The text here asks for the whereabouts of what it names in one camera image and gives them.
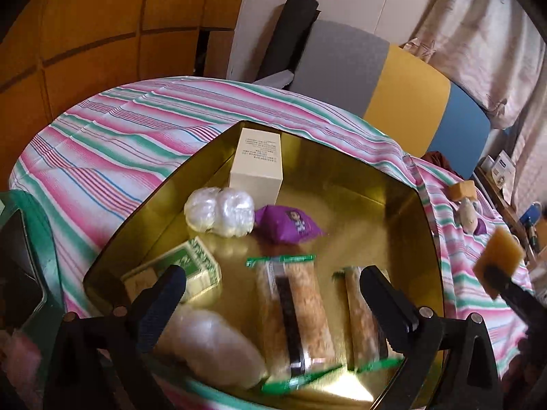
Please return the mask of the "yellow sponge cake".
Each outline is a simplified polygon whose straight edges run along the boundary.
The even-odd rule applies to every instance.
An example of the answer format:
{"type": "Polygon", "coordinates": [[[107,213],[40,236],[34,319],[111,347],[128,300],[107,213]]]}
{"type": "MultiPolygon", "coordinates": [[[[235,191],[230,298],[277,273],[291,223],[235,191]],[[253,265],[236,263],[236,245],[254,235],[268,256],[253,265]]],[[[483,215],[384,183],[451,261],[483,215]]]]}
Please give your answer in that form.
{"type": "Polygon", "coordinates": [[[461,202],[464,199],[475,201],[478,199],[477,189],[472,180],[463,180],[447,188],[447,197],[452,202],[461,202]]]}
{"type": "Polygon", "coordinates": [[[497,227],[489,238],[485,249],[473,267],[473,272],[486,294],[495,300],[499,293],[486,279],[486,269],[499,269],[506,277],[512,278],[525,252],[513,235],[503,227],[497,227]]]}

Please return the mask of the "white plastic wrapped snack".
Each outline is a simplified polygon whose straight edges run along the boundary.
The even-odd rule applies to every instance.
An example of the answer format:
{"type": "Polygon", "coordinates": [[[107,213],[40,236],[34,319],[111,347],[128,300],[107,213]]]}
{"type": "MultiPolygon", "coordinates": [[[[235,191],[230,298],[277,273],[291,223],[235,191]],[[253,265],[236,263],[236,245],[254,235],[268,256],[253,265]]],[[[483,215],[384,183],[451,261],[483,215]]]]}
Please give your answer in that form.
{"type": "Polygon", "coordinates": [[[180,304],[156,344],[215,387],[251,389],[267,376],[258,348],[219,314],[180,304]]]}

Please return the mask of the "striped pink green bedsheet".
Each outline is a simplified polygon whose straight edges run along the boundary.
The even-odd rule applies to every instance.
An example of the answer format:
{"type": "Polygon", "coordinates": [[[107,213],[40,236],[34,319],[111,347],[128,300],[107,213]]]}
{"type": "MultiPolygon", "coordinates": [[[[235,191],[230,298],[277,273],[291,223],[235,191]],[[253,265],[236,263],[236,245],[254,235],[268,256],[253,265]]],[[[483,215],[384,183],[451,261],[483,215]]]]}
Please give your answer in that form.
{"type": "Polygon", "coordinates": [[[501,299],[489,298],[473,274],[486,241],[456,226],[444,194],[455,176],[342,108],[245,82],[168,77],[121,85],[69,108],[30,138],[9,185],[30,193],[47,214],[67,309],[95,314],[82,280],[122,221],[185,160],[241,120],[331,146],[416,189],[434,235],[446,311],[481,314],[498,370],[508,370],[526,327],[501,299]]]}

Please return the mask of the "cream round bun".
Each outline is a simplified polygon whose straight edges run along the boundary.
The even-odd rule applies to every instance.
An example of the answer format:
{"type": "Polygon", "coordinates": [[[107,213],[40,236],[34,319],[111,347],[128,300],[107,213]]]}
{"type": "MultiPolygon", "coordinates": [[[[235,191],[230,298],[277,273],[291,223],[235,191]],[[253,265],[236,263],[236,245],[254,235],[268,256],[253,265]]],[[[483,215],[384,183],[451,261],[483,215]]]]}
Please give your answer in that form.
{"type": "Polygon", "coordinates": [[[465,233],[475,233],[478,227],[478,215],[470,199],[464,198],[460,201],[458,218],[465,233]]]}

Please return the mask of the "wooden side desk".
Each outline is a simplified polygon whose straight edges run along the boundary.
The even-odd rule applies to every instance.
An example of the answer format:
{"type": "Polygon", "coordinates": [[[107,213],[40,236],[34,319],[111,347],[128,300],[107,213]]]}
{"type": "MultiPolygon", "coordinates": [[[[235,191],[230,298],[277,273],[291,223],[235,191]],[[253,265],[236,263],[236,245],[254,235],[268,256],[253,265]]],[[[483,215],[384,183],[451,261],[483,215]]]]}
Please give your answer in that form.
{"type": "Polygon", "coordinates": [[[530,269],[533,269],[537,265],[537,258],[530,246],[529,235],[526,233],[524,225],[518,219],[517,213],[513,210],[511,205],[504,200],[497,186],[489,179],[481,167],[476,166],[473,172],[473,178],[476,184],[478,184],[481,192],[492,204],[493,208],[502,216],[510,231],[517,236],[517,239],[526,252],[526,264],[530,269]]]}

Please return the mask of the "blue round container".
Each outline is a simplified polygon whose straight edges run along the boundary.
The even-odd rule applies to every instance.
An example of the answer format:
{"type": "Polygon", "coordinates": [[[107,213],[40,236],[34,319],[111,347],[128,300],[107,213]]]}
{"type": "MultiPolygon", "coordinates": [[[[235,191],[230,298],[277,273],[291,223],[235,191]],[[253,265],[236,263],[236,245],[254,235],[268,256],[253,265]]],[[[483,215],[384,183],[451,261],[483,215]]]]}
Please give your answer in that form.
{"type": "Polygon", "coordinates": [[[520,217],[520,223],[525,228],[525,231],[529,231],[532,227],[535,227],[542,217],[542,204],[540,202],[534,202],[520,217]]]}

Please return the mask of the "green white small box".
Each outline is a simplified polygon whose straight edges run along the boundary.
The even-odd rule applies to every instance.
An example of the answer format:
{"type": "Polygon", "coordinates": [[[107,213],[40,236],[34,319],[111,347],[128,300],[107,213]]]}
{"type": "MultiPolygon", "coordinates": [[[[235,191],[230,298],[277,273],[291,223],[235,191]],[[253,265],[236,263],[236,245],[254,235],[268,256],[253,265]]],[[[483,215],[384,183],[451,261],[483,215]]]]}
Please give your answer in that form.
{"type": "Polygon", "coordinates": [[[121,281],[129,298],[134,300],[143,289],[152,287],[171,265],[185,272],[182,304],[198,300],[217,289],[222,282],[219,263],[205,243],[195,237],[122,275],[121,281]]]}

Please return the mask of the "grey yellow blue chair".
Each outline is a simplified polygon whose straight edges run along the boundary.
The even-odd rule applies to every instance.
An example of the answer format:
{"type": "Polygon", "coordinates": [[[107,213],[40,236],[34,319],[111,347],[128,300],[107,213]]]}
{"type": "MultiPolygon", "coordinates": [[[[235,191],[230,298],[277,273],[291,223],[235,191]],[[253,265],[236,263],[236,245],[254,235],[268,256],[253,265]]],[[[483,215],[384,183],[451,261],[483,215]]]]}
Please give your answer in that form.
{"type": "Polygon", "coordinates": [[[368,31],[334,21],[310,27],[294,71],[258,80],[349,111],[412,155],[439,152],[471,177],[491,124],[455,82],[368,31]]]}

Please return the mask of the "gold metal tray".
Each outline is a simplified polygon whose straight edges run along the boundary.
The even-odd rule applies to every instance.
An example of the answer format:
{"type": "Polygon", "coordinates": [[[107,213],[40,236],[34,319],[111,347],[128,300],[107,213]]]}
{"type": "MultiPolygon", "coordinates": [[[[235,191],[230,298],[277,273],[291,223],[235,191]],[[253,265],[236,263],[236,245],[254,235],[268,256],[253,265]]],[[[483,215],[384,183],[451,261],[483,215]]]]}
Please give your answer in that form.
{"type": "MultiPolygon", "coordinates": [[[[86,273],[83,286],[95,307],[108,313],[129,296],[123,276],[187,241],[184,206],[202,187],[224,187],[245,123],[237,123],[188,158],[146,198],[114,233],[86,273]]],[[[201,304],[222,315],[252,342],[259,342],[255,276],[246,260],[257,256],[313,255],[335,345],[338,368],[285,396],[260,390],[214,389],[189,376],[184,364],[150,354],[150,369],[176,395],[193,393],[237,409],[367,409],[393,377],[382,369],[356,374],[342,270],[376,265],[393,287],[416,305],[443,310],[439,260],[420,197],[373,166],[319,142],[281,133],[283,182],[277,201],[293,206],[321,228],[300,245],[276,245],[257,234],[224,239],[209,233],[203,243],[221,267],[222,282],[201,304]]]]}

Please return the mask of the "white plastic wrapped ball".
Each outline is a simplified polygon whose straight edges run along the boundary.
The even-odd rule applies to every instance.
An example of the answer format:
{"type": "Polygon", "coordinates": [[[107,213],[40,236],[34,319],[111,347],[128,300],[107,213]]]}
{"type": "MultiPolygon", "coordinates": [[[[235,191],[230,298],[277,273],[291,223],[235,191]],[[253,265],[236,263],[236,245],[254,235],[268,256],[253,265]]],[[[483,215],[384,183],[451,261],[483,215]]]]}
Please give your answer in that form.
{"type": "Polygon", "coordinates": [[[191,193],[184,206],[187,226],[197,233],[243,237],[255,224],[252,197],[234,188],[201,188],[191,193]]]}

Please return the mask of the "pink patterned curtain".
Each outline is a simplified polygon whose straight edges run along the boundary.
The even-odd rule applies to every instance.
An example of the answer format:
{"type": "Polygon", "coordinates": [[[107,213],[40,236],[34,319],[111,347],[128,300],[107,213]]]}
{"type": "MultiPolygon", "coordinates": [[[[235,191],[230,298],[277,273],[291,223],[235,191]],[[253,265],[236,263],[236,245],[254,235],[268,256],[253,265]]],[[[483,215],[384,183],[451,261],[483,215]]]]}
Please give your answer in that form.
{"type": "Polygon", "coordinates": [[[460,85],[511,132],[511,203],[546,201],[546,43],[517,0],[436,0],[404,50],[460,85]]]}

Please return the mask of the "purple snack packet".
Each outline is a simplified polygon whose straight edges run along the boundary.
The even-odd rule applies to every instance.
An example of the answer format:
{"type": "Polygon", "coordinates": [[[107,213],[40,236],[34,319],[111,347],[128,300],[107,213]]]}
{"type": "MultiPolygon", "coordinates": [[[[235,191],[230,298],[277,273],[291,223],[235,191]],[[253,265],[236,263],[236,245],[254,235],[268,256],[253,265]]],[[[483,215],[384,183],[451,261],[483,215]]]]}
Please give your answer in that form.
{"type": "Polygon", "coordinates": [[[488,230],[487,230],[486,223],[484,222],[482,218],[478,218],[477,225],[475,227],[473,234],[476,236],[479,236],[479,235],[483,235],[487,233],[488,233],[488,230]]]}
{"type": "Polygon", "coordinates": [[[254,229],[272,243],[299,244],[323,234],[303,211],[289,206],[266,205],[255,212],[254,229]]]}

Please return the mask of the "beige printed carton box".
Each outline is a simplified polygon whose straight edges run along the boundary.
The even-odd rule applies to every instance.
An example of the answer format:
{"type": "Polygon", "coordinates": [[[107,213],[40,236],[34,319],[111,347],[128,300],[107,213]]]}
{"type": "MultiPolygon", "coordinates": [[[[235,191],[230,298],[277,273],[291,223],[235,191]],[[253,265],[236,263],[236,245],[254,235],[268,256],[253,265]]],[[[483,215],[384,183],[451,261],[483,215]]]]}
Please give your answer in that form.
{"type": "Polygon", "coordinates": [[[249,194],[255,209],[275,205],[284,179],[281,136],[243,128],[230,170],[229,187],[249,194]]]}

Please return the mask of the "rice cracker bar packet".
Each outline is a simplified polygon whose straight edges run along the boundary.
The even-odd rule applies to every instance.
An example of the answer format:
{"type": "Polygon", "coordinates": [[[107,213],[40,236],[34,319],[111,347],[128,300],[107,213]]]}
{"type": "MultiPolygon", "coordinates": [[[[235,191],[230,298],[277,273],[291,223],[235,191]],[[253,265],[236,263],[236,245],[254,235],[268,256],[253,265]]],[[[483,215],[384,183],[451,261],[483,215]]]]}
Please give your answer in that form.
{"type": "Polygon", "coordinates": [[[267,367],[261,392],[293,393],[340,369],[314,255],[250,257],[267,367]]]}

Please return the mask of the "black rolled mat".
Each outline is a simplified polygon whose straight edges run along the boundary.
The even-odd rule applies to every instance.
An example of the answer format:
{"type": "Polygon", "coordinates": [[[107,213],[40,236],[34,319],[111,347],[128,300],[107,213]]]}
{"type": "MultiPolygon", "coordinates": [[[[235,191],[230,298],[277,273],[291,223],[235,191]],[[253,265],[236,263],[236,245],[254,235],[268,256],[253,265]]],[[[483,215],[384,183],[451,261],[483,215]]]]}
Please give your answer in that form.
{"type": "Polygon", "coordinates": [[[257,79],[277,72],[294,71],[320,10],[317,0],[286,0],[272,32],[257,73],[257,79]]]}

